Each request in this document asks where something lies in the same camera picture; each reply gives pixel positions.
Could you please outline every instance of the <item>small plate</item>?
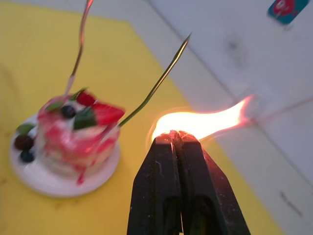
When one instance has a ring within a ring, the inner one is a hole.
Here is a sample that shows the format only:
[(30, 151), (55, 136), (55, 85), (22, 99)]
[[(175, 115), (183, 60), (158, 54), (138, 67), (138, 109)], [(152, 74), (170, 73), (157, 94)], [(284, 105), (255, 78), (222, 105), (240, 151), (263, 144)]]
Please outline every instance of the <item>small plate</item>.
[[(37, 114), (25, 122), (37, 124)], [(37, 128), (30, 131), (35, 136)], [(92, 192), (102, 186), (115, 172), (120, 158), (118, 142), (111, 156), (103, 166), (94, 174), (86, 176), (81, 185), (77, 185), (77, 177), (65, 177), (49, 170), (40, 160), (36, 158), (31, 163), (25, 164), (20, 160), (20, 151), (15, 149), (14, 135), (10, 146), (10, 162), (18, 177), (33, 190), (53, 197), (75, 197)]]

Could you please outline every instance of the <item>sticker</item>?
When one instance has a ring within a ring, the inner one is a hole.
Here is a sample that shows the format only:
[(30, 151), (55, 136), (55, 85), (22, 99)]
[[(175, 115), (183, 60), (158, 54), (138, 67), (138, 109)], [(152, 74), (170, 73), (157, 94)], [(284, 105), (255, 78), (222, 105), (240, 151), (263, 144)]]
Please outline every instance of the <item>sticker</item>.
[(268, 14), (281, 24), (290, 24), (308, 5), (310, 0), (276, 0), (268, 9)]

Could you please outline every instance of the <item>fire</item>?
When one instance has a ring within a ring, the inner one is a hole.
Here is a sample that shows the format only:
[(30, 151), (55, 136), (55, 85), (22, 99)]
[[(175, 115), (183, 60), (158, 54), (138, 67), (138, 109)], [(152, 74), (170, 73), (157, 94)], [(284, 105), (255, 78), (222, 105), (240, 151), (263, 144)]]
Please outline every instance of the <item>fire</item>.
[(243, 112), (250, 99), (250, 96), (246, 97), (235, 106), (216, 113), (179, 112), (166, 114), (157, 121), (152, 140), (163, 133), (169, 133), (171, 130), (185, 131), (200, 140), (215, 132), (238, 126), (246, 121)]

